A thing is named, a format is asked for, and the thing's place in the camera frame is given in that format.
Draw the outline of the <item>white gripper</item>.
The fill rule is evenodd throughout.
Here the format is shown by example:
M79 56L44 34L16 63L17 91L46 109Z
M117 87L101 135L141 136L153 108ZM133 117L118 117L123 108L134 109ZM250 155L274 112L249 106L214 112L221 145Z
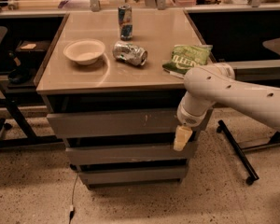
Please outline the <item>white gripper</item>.
M175 129L175 151L182 151L184 149L193 134L193 130L190 127L198 127L213 104L214 102L201 97L195 97L189 92L185 93L176 112L179 122L185 126L178 125Z

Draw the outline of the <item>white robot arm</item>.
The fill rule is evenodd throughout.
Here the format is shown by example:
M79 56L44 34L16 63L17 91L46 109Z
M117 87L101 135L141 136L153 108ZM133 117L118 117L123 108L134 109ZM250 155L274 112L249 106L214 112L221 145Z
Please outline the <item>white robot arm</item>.
M186 93L177 109L180 124L175 130L174 150L184 149L192 129L204 120L216 104L231 107L280 132L280 88L235 79L227 63L190 68L184 75Z

